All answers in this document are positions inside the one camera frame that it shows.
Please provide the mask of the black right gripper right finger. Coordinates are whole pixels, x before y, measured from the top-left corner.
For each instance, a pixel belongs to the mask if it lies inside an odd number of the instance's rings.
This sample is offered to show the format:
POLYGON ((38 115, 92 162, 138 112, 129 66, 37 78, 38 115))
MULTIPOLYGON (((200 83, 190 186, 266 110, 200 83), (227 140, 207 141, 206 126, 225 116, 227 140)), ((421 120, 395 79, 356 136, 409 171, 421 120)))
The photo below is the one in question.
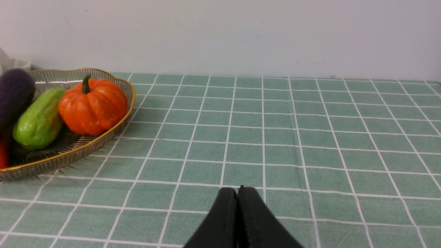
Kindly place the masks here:
POLYGON ((239 248, 302 248, 269 210, 257 190, 238 189, 237 234, 239 248))

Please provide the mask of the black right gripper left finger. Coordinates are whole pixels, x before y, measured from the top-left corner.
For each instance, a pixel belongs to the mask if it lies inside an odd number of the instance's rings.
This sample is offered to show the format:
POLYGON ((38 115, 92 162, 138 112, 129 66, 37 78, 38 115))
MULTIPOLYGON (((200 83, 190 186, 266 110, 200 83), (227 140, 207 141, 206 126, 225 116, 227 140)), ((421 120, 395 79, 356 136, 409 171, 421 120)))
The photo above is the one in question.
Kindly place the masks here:
POLYGON ((184 245, 185 248, 236 248, 238 199, 230 187, 219 189, 208 214, 184 245))

